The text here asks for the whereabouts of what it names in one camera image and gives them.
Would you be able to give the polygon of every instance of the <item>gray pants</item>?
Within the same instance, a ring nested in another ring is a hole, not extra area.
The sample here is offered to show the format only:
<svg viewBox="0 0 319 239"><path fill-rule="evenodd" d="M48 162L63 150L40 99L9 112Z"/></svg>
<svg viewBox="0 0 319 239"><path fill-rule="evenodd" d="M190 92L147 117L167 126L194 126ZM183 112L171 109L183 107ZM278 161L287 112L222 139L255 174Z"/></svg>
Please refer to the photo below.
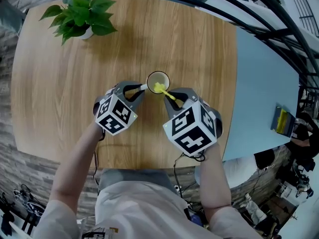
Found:
<svg viewBox="0 0 319 239"><path fill-rule="evenodd" d="M128 169L103 169L99 188L100 190L120 181L144 181L158 184L177 194L167 173L161 170L128 170Z"/></svg>
<svg viewBox="0 0 319 239"><path fill-rule="evenodd" d="M25 14L13 7L7 0L0 1L0 26L5 29L19 33Z"/></svg>

